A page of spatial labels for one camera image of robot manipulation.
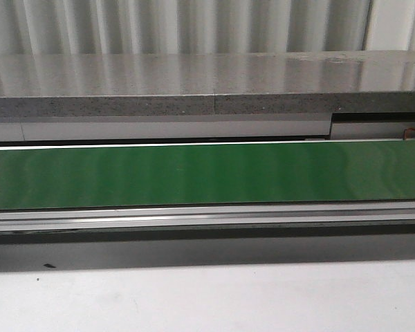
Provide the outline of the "grey granite counter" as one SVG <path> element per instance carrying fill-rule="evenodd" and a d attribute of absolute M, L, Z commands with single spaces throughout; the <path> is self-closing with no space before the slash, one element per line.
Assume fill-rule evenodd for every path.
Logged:
<path fill-rule="evenodd" d="M 0 118 L 407 113 L 415 51 L 0 55 Z"/>

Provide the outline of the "green conveyor belt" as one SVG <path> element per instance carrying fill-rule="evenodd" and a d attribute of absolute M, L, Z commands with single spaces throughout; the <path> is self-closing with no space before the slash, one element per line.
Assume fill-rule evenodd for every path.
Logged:
<path fill-rule="evenodd" d="M 415 199 L 415 140 L 0 149 L 0 210 Z"/>

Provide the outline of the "white pleated curtain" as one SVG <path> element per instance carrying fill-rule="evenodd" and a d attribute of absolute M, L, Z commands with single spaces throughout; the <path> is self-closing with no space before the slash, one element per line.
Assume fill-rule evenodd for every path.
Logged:
<path fill-rule="evenodd" d="M 0 55 L 415 50 L 415 1 L 0 1 Z"/>

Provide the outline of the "aluminium conveyor frame rail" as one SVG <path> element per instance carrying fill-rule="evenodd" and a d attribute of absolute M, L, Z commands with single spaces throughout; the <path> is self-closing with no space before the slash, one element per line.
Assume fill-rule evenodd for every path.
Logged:
<path fill-rule="evenodd" d="M 415 221 L 415 201 L 0 212 L 0 232 L 352 221 Z"/>

